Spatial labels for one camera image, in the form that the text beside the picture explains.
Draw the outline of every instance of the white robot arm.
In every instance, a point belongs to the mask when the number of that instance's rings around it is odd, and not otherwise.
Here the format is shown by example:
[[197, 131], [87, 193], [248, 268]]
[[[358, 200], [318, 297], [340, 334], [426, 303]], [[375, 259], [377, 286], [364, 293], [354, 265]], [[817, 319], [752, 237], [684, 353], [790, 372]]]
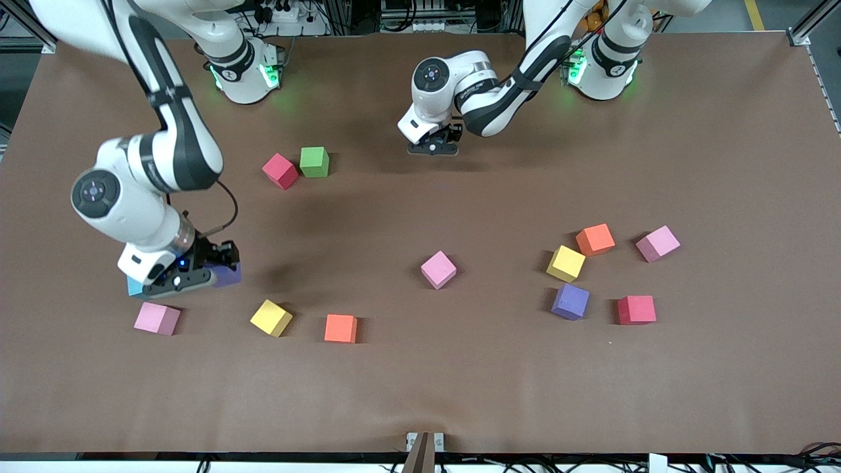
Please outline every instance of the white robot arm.
[[711, 0], [610, 0], [611, 21], [581, 46], [569, 84], [594, 100], [610, 100], [631, 83], [637, 57], [651, 35], [649, 8], [680, 17], [701, 12]]
[[222, 92], [253, 104], [280, 87], [283, 48], [246, 38], [225, 10], [245, 0], [135, 0], [137, 6], [187, 31], [210, 62]]
[[[239, 254], [233, 242], [210, 244], [164, 200], [165, 194], [216, 183], [222, 155], [154, 27], [131, 0], [31, 4], [58, 38], [131, 66], [161, 121], [159, 131], [105, 141], [94, 167], [73, 185], [76, 212], [126, 243], [119, 268], [144, 286], [154, 283], [149, 296], [212, 284], [213, 272], [205, 266], [235, 268]], [[167, 279], [173, 271], [183, 277]]]
[[409, 153], [455, 154], [461, 135], [450, 125], [450, 108], [463, 115], [468, 131], [492, 136], [502, 131], [517, 110], [560, 66], [570, 36], [597, 0], [525, 0], [526, 52], [514, 71], [498, 81], [482, 51], [422, 61], [412, 77], [413, 104], [398, 127], [411, 141]]
[[[648, 8], [679, 16], [692, 16], [711, 0], [611, 0], [611, 17], [600, 35], [583, 45], [583, 56], [592, 67], [580, 66], [570, 83], [592, 98], [613, 98], [629, 82], [637, 55], [651, 34]], [[482, 51], [422, 61], [412, 77], [412, 106], [398, 123], [411, 142], [411, 154], [456, 154], [453, 141], [461, 125], [451, 125], [453, 103], [463, 115], [464, 126], [478, 136], [502, 131], [518, 109], [540, 90], [547, 77], [561, 65], [576, 24], [596, 0], [524, 0], [526, 52], [504, 80]]]

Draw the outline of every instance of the metal frame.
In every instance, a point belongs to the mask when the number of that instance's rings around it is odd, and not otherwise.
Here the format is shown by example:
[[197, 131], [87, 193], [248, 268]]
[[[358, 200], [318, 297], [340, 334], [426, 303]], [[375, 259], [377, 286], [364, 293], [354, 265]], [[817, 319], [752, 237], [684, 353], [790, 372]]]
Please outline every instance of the metal frame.
[[56, 52], [55, 36], [38, 21], [25, 0], [0, 0], [0, 8], [12, 15], [32, 35], [32, 38], [0, 38], [0, 52]]
[[823, 22], [835, 9], [841, 5], [841, 0], [821, 0], [809, 13], [803, 16], [786, 32], [792, 46], [810, 45], [809, 34]]

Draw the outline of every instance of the foam cube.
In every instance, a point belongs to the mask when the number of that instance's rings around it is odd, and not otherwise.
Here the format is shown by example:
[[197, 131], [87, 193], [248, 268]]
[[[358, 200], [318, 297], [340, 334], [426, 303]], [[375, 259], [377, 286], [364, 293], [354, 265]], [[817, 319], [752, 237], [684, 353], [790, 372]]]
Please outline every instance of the foam cube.
[[584, 309], [587, 308], [589, 298], [590, 293], [586, 290], [579, 289], [571, 284], [564, 284], [558, 290], [558, 295], [555, 296], [552, 312], [565, 319], [577, 321], [584, 316]]
[[210, 270], [216, 274], [215, 288], [239, 284], [242, 282], [242, 263], [236, 264], [236, 270], [227, 266], [211, 266]]
[[667, 226], [661, 226], [637, 242], [637, 248], [649, 263], [653, 263], [680, 246]]
[[147, 332], [172, 335], [181, 311], [167, 306], [144, 302], [135, 321], [135, 328]]
[[552, 261], [549, 262], [546, 272], [563, 282], [571, 283], [578, 278], [582, 265], [584, 265], [583, 254], [561, 245], [552, 255]]
[[143, 283], [135, 281], [128, 276], [125, 277], [125, 283], [126, 286], [128, 286], [129, 296], [140, 300], [149, 300], [149, 298], [143, 294]]
[[585, 256], [604, 254], [616, 246], [606, 223], [585, 228], [575, 237], [575, 241], [578, 242], [579, 250]]
[[252, 324], [272, 337], [280, 337], [291, 321], [292, 314], [270, 300], [264, 301], [251, 317]]
[[357, 318], [354, 316], [327, 314], [324, 340], [326, 342], [356, 343]]
[[330, 156], [321, 146], [301, 148], [300, 166], [306, 178], [326, 178], [330, 172]]
[[444, 252], [437, 252], [420, 266], [420, 271], [432, 287], [439, 290], [456, 275], [456, 265]]
[[656, 322], [654, 298], [650, 295], [629, 295], [619, 300], [620, 325], [645, 325]]
[[263, 172], [283, 190], [289, 189], [298, 178], [298, 170], [295, 166], [277, 153], [274, 153], [272, 159], [263, 165]]

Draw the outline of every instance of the purple cube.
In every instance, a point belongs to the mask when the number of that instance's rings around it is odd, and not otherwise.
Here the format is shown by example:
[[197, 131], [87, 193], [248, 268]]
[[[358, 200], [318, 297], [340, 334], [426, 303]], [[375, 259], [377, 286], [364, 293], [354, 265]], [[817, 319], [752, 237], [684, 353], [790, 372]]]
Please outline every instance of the purple cube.
[[654, 263], [679, 246], [678, 239], [667, 226], [661, 226], [637, 242], [637, 248], [649, 263]]
[[147, 332], [172, 335], [181, 311], [167, 306], [144, 302], [135, 321], [135, 328]]
[[230, 286], [242, 282], [242, 263], [236, 264], [236, 271], [227, 266], [210, 266], [210, 270], [216, 274], [215, 288]]
[[420, 271], [432, 287], [439, 290], [456, 275], [456, 265], [452, 264], [444, 252], [437, 252], [420, 266]]
[[584, 309], [587, 308], [587, 300], [590, 293], [579, 289], [571, 284], [564, 284], [558, 290], [555, 303], [552, 304], [552, 313], [565, 319], [577, 321], [584, 316]]

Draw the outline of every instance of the brown table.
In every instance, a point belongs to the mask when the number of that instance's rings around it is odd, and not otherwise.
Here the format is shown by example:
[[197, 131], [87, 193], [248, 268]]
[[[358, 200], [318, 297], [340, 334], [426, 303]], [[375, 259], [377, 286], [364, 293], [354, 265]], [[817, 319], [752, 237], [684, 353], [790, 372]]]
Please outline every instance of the brown table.
[[[782, 33], [655, 35], [619, 99], [557, 76], [499, 136], [408, 157], [395, 124], [428, 56], [513, 36], [304, 39], [283, 90], [238, 106], [173, 42], [241, 205], [242, 284], [167, 300], [176, 335], [138, 332], [121, 245], [70, 206], [99, 144], [153, 130], [128, 68], [61, 47], [41, 59], [0, 172], [0, 449], [372, 451], [445, 432], [453, 451], [793, 452], [841, 437], [841, 159], [806, 50]], [[261, 165], [326, 146], [331, 176], [288, 192]], [[218, 188], [179, 194], [199, 228]], [[547, 311], [549, 252], [609, 222], [584, 266], [587, 317]], [[679, 251], [632, 243], [668, 224]], [[441, 291], [419, 264], [439, 249]], [[651, 294], [659, 321], [615, 324]], [[295, 318], [249, 323], [264, 299]], [[324, 343], [328, 312], [359, 344]]]

